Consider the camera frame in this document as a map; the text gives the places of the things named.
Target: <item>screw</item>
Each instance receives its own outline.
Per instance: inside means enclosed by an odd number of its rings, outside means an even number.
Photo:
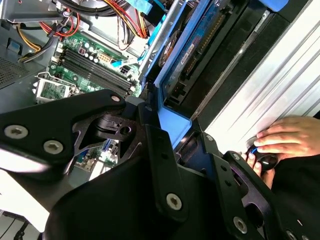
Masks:
[[[247,225],[246,223],[238,216],[235,216],[233,218],[233,224],[235,225],[235,227],[242,233],[242,234],[246,234],[248,229],[247,229]]]
[[[234,157],[235,160],[240,160],[240,157],[238,156],[238,154],[232,153],[232,156]]]
[[[118,98],[117,96],[111,96],[111,99],[115,102],[120,102],[120,98]]]
[[[4,129],[4,135],[11,139],[23,139],[28,133],[28,129],[21,125],[10,125]]]
[[[214,138],[210,135],[205,135],[206,139],[208,139],[210,142],[212,142],[214,140]]]
[[[169,207],[173,210],[180,210],[182,208],[182,202],[181,199],[175,195],[174,193],[169,193],[166,196],[166,203],[169,205]]]
[[[59,154],[62,152],[64,149],[64,146],[62,145],[61,142],[56,141],[56,140],[49,140],[46,141],[43,144],[43,149],[48,153],[48,154]]]
[[[295,237],[295,235],[294,235],[291,231],[287,230],[287,231],[286,231],[286,234],[288,234],[288,236],[289,236],[289,238],[290,238],[291,240],[297,240],[296,237]]]
[[[150,106],[145,106],[145,108],[146,108],[148,111],[152,112],[152,108],[151,108]]]

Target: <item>black metal bracket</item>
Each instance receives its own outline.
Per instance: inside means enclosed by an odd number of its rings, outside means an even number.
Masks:
[[[290,212],[286,206],[276,201],[272,191],[241,156],[234,151],[228,151],[223,159],[230,164],[240,187],[243,188],[241,185],[245,185],[246,193],[242,198],[243,206],[254,204],[261,212],[263,230],[267,239],[290,240],[287,231],[294,236],[307,235],[307,232],[304,232],[304,227],[297,221],[297,216]]]
[[[12,159],[0,168],[38,179],[61,178],[81,152],[90,124],[125,106],[113,91],[101,90],[0,114],[0,148]]]

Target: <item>metal frame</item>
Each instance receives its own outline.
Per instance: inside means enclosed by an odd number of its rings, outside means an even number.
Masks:
[[[206,129],[220,151],[245,151],[246,141],[277,119],[320,110],[319,7],[316,0],[304,7]]]

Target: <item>metal panel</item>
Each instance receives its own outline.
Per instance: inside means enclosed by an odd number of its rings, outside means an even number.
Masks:
[[[219,150],[243,151],[246,141],[279,118],[320,110],[320,1],[297,19],[211,122]]]
[[[13,23],[58,20],[61,16],[50,0],[0,0],[0,17]]]

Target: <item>hand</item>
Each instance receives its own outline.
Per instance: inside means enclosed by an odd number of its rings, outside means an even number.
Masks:
[[[262,179],[262,181],[267,185],[267,187],[271,189],[276,174],[275,170],[268,170],[261,176],[262,166],[260,162],[256,162],[256,156],[251,153],[249,153],[248,158],[245,154],[242,154],[241,156],[244,160],[246,160],[246,162],[253,169],[253,171]]]
[[[313,117],[283,118],[256,136],[257,151],[278,154],[279,161],[320,154],[320,120]]]

